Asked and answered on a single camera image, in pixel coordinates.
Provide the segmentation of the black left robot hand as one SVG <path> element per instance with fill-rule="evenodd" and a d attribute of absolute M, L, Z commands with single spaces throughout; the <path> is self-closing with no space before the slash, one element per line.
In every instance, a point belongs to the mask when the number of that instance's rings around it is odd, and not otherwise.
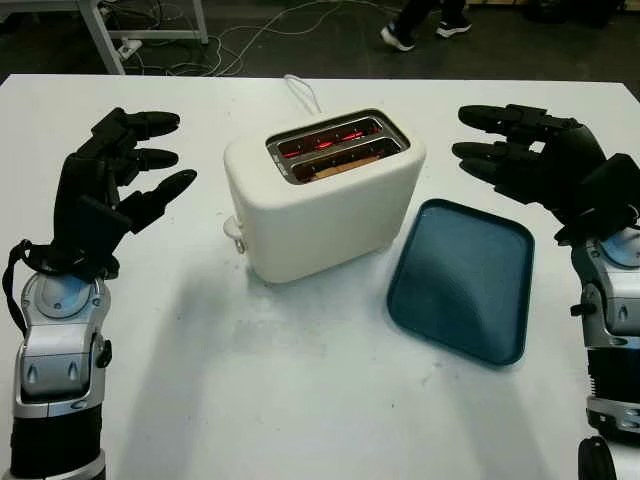
<path fill-rule="evenodd" d="M 166 169 L 178 155 L 138 144 L 176 131 L 180 117 L 171 112 L 128 113 L 114 108 L 91 128 L 90 138 L 62 167 L 54 208 L 53 244 L 74 254 L 110 254 L 123 237 L 138 233 L 164 215 L 167 205 L 196 179 L 186 169 L 155 189 L 122 199 L 119 189 L 142 172 Z"/>

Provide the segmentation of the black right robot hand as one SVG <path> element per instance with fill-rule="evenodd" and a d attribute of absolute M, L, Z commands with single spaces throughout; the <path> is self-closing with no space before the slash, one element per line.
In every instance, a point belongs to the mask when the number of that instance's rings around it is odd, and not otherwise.
<path fill-rule="evenodd" d="M 460 168 L 503 196 L 542 205 L 562 224 L 558 244 L 606 240 L 635 226 L 637 165 L 627 154 L 606 156 L 586 125 L 514 104 L 462 106 L 458 118 L 501 137 L 454 144 Z"/>

